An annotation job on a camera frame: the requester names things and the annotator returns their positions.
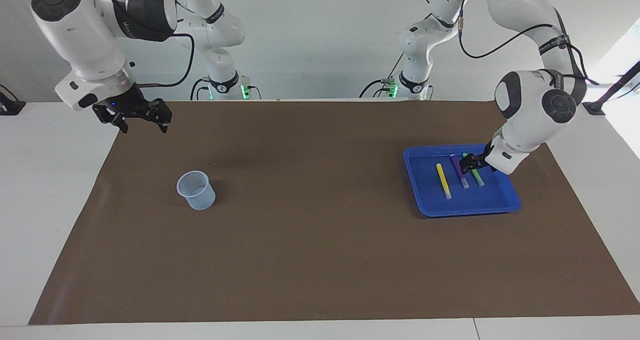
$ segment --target white table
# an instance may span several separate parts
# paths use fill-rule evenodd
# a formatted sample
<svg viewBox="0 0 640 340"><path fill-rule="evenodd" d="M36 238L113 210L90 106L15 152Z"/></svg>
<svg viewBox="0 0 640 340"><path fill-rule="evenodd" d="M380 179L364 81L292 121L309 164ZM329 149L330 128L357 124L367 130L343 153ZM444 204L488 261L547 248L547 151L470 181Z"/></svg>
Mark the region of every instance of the white table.
<svg viewBox="0 0 640 340"><path fill-rule="evenodd" d="M26 327L116 134L93 112L73 112L61 103L30 103L18 117L0 118L0 340L477 340L478 335L482 340L637 340L640 336L640 317ZM582 107L550 147L639 297L640 160L605 118L590 117Z"/></svg>

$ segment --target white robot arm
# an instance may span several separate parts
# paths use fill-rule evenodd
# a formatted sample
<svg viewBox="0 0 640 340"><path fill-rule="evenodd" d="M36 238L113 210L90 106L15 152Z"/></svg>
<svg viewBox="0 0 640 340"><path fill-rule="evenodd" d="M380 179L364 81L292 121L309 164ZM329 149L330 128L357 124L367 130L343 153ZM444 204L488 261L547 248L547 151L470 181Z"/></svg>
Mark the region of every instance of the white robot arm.
<svg viewBox="0 0 640 340"><path fill-rule="evenodd" d="M142 118L167 132L172 113L162 99L146 101L115 36L153 41L176 28L176 0L32 0L32 14L71 72L55 90L75 110L126 133L125 118Z"/></svg>
<svg viewBox="0 0 640 340"><path fill-rule="evenodd" d="M402 33L407 65L395 74L398 96L424 99L433 61L430 51L458 34L458 19L466 0L432 0L432 14ZM544 69L515 71L498 84L494 98L503 126L483 154L461 161L468 172L486 166L511 174L540 144L573 119L586 93L586 75L576 63L560 14L548 0L487 0L491 18L501 26L523 32L538 45Z"/></svg>
<svg viewBox="0 0 640 340"><path fill-rule="evenodd" d="M195 49L206 63L208 87L214 99L249 99L249 78L238 72L231 54L223 49L245 41L242 22L220 0L184 0L184 6L193 16L185 17L177 30L194 37Z"/></svg>

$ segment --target blue tray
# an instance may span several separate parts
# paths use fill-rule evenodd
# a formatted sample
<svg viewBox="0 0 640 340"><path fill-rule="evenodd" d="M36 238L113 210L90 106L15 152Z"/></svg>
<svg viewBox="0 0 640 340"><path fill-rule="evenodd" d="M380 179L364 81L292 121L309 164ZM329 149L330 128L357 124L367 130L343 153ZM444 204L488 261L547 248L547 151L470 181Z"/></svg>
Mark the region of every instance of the blue tray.
<svg viewBox="0 0 640 340"><path fill-rule="evenodd" d="M480 154L484 144L459 146L410 147L404 151L411 186L420 212L428 217L459 217L464 215L511 213L520 210L521 200L509 177L492 172L490 167L479 173L486 184L478 185L473 174L466 174L470 188L464 189L451 163L451 154L462 159L462 153ZM447 200L436 170L442 164L453 199Z"/></svg>

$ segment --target purple marker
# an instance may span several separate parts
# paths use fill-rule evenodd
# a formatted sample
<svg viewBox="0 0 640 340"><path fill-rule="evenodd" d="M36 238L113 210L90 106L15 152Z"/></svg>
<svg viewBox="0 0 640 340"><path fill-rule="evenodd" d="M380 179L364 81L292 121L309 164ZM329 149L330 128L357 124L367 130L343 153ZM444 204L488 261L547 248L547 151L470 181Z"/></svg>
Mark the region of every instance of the purple marker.
<svg viewBox="0 0 640 340"><path fill-rule="evenodd" d="M464 187L464 189L469 189L469 182L465 178L465 175L462 174L462 168L460 167L460 161L457 158L458 158L457 156L452 155L451 156L451 163L453 164L453 167L455 168L455 172L457 172L458 178L460 178L460 181L462 182L462 187Z"/></svg>

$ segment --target green indicator light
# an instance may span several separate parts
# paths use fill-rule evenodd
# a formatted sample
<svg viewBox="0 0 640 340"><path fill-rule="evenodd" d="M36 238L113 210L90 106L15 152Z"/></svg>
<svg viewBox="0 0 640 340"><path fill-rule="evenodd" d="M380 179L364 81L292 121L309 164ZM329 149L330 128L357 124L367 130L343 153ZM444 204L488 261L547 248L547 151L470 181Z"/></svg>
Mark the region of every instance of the green indicator light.
<svg viewBox="0 0 640 340"><path fill-rule="evenodd" d="M247 89L244 85L242 85L242 96L245 99L249 99L251 97L251 90Z"/></svg>
<svg viewBox="0 0 640 340"><path fill-rule="evenodd" d="M398 85L394 84L393 85L393 89L391 89L391 92L389 92L389 96L390 97L396 97L398 94Z"/></svg>

